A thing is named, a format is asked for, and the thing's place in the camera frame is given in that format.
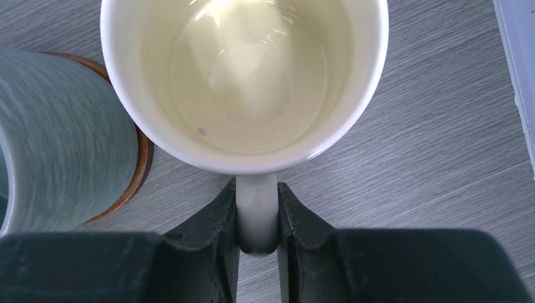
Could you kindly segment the large cream mug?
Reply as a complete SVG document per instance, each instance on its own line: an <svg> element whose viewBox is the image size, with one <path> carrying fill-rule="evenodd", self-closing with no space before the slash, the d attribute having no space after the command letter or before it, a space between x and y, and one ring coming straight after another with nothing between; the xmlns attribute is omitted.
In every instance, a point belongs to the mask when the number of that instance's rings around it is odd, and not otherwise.
<svg viewBox="0 0 535 303"><path fill-rule="evenodd" d="M386 1L103 1L102 53L127 113L162 150L234 176L247 254L278 246L279 172L329 149L370 102Z"/></svg>

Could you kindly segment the grey mug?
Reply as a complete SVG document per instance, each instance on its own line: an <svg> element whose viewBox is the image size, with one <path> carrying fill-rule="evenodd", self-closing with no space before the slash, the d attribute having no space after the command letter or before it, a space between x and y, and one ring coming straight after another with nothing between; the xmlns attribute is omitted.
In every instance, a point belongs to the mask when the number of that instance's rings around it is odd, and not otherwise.
<svg viewBox="0 0 535 303"><path fill-rule="evenodd" d="M128 188L136 126L111 84L65 57L1 50L1 235L71 230Z"/></svg>

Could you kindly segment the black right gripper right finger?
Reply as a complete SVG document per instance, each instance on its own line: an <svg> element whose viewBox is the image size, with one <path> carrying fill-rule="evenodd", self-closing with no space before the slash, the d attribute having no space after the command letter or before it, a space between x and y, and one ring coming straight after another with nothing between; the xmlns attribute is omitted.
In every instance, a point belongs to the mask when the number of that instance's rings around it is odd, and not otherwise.
<svg viewBox="0 0 535 303"><path fill-rule="evenodd" d="M507 253L470 229L337 229L279 183L283 302L530 302Z"/></svg>

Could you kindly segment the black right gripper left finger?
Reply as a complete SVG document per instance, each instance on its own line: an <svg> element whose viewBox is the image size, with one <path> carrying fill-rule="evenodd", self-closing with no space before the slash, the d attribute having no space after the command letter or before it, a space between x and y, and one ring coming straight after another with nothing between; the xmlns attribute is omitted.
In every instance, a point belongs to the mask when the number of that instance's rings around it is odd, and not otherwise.
<svg viewBox="0 0 535 303"><path fill-rule="evenodd" d="M2 302L235 302L235 181L174 229L1 239Z"/></svg>

